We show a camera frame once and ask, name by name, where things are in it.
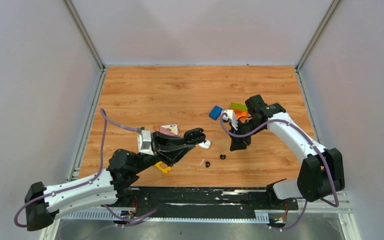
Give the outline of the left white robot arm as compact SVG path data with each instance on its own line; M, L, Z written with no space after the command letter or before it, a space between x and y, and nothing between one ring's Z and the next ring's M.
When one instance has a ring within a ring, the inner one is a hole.
M133 201L131 185L139 179L139 173L159 162L172 167L205 139L202 128L188 130L182 137L142 130L138 152L117 149L107 168L62 184L33 183L24 198L26 223L20 227L33 232L75 211L115 203L129 206Z

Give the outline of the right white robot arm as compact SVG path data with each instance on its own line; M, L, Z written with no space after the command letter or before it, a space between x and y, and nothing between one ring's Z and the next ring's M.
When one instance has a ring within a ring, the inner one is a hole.
M267 104L260 95L246 100L250 116L241 121L233 110L220 115L225 132L231 138L230 151L245 150L251 137L263 130L277 136L300 162L296 179L282 179L267 185L266 204L278 209L288 199L321 200L335 208L339 206L337 193L345 188L343 156L337 148L328 149L302 130L279 103Z

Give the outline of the black earbud case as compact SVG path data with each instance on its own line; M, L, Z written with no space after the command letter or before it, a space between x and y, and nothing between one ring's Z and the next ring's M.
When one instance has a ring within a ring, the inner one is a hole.
M185 143L188 145L194 144L200 144L206 140L206 135L204 134L203 128L194 128L186 131L183 134L183 138L185 139Z

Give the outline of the white earbud charging case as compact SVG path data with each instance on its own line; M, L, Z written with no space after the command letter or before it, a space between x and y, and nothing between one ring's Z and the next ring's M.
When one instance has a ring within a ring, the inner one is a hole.
M209 140L204 140L203 142L199 143L198 146L204 150L208 150L211 147L211 142Z

